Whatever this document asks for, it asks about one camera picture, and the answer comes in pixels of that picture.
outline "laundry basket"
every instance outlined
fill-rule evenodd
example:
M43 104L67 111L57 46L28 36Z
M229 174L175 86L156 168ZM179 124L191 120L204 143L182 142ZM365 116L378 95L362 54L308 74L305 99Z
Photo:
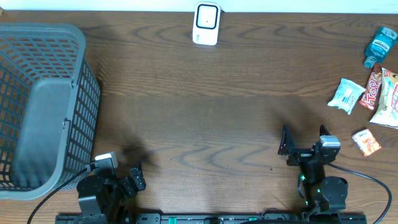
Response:
M90 161L100 88L85 46L71 25L0 23L0 199L37 198Z

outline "wood grain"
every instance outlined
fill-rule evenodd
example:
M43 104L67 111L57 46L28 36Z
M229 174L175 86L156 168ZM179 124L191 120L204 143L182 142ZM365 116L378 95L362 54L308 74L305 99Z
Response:
M141 161L147 189L134 206L165 213L262 212L304 206L298 167L277 155L283 124L311 145L326 124L343 147L335 164L373 175L398 195L398 130L327 107L341 78L365 86L364 50L395 15L238 14L221 16L218 44L192 42L192 13L5 11L12 22L71 23L103 83L95 154L118 152L120 173ZM398 48L383 63L398 71ZM383 147L364 157L351 135L369 128ZM387 194L378 185L326 168L349 182L347 211L373 222ZM0 223L25 223L41 199L0 202ZM34 223L79 212L75 190L59 192ZM393 201L383 223L398 222Z

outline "printed label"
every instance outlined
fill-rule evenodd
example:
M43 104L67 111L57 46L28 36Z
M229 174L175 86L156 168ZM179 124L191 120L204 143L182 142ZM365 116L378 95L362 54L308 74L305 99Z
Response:
M364 136L364 135L368 135L368 133L367 133L366 131L363 131L363 133L359 134L358 137L362 137L362 136Z
M384 77L389 77L389 76L390 76L390 71L385 70L385 71L384 71Z
M385 50L386 52L387 52L388 50L390 50L390 46L388 46L388 44L384 43L384 42L381 41L381 40L374 40L372 44L381 47L381 48L382 48L383 50Z
M384 35L386 35L386 36L388 36L388 37L391 37L391 38L394 39L394 40L398 37L398 34L397 34L396 32L394 32L392 29L389 29L389 28L387 28L387 27L384 27L384 28L381 30L381 32L382 32Z
M371 80L368 85L368 92L365 94L363 100L367 103L374 105L378 89L379 89L379 84L376 81Z
M391 106L392 106L392 109L398 110L398 85L396 85L396 88L392 92Z
M355 97L351 97L351 102L349 103L349 106L352 106L354 103L356 103L357 99L355 99Z

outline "orange snack packet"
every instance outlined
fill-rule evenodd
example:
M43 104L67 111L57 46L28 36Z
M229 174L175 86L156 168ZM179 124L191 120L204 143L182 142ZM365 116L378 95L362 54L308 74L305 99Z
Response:
M366 90L362 95L359 104L366 107L369 110L374 110L374 102L376 101L377 93L381 86L381 67L380 65L374 65L371 75L369 76Z
M377 143L369 129L354 134L353 139L365 156L381 149L381 146Z

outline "mouthwash bottle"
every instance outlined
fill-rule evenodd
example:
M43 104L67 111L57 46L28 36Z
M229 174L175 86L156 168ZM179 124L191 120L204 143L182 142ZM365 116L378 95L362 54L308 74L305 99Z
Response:
M376 62L381 63L396 44L397 39L398 34L396 32L390 28L381 27L365 51L365 56L367 56L363 63L365 67L373 68Z

